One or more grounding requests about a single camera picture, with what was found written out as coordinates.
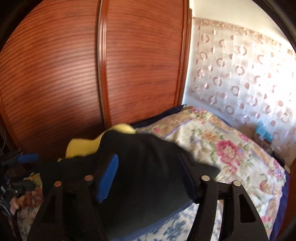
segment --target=floral quilt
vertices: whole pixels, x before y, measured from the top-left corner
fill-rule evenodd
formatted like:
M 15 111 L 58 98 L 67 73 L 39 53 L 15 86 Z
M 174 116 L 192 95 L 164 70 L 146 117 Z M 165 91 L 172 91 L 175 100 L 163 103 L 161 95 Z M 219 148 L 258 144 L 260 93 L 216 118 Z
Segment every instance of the floral quilt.
M 278 162 L 255 142 L 212 113 L 192 106 L 186 106 L 181 112 L 140 128 L 137 132 L 148 132 L 175 142 L 189 151 L 197 162 L 216 165 L 221 170 L 217 181 L 240 181 L 270 236 L 286 177 Z M 198 205 L 192 204 L 137 241 L 186 240 L 197 209 Z M 222 211 L 223 201 L 218 201 L 212 241 L 219 239 Z

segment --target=black cloth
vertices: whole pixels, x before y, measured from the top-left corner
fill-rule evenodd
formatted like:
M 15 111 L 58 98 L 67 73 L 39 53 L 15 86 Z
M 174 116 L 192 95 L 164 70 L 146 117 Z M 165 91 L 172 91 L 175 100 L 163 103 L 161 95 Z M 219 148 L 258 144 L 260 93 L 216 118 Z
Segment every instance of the black cloth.
M 97 205 L 98 215 L 109 239 L 127 236 L 169 216 L 190 202 L 179 174 L 178 154 L 190 153 L 151 134 L 107 131 L 98 151 L 41 168 L 44 195 L 55 181 L 81 180 L 102 167 L 111 153 L 119 166 L 108 197 Z M 199 164 L 203 175 L 216 177 L 216 167 Z

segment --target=wooden furniture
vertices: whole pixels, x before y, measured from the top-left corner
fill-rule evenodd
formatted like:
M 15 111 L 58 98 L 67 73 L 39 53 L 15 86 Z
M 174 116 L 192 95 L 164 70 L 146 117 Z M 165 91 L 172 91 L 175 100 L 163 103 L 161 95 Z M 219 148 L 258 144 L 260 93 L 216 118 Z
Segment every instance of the wooden furniture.
M 38 4 L 0 52 L 0 112 L 16 147 L 63 157 L 72 138 L 92 139 L 105 127 L 178 105 L 188 6 L 187 0 Z

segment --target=bed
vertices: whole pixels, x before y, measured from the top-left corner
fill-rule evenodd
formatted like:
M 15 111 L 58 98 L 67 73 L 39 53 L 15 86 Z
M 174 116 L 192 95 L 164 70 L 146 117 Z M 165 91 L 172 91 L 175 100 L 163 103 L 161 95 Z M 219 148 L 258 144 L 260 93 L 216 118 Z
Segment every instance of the bed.
M 151 133 L 177 143 L 197 162 L 216 165 L 221 169 L 217 181 L 239 180 L 255 204 L 270 240 L 276 239 L 287 205 L 289 175 L 256 143 L 212 113 L 193 106 L 174 107 L 132 126 L 137 133 Z M 198 205 L 192 204 L 136 240 L 186 240 L 197 209 Z M 18 212 L 23 241 L 37 211 L 38 207 Z M 219 201 L 211 240 L 219 239 L 222 211 L 223 201 Z

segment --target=yellow fabric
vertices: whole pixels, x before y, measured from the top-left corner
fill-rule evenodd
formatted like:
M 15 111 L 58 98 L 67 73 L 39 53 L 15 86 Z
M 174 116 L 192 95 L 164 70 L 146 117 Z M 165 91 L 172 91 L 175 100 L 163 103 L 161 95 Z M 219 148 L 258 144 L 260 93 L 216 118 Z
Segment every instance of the yellow fabric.
M 116 130 L 125 134 L 135 134 L 136 132 L 135 129 L 128 124 L 118 124 L 109 128 L 108 130 Z M 72 139 L 66 150 L 66 158 L 72 158 L 75 156 L 87 156 L 95 153 L 98 150 L 101 138 L 105 133 L 106 131 L 104 131 L 102 134 L 99 135 L 99 137 L 94 140 Z

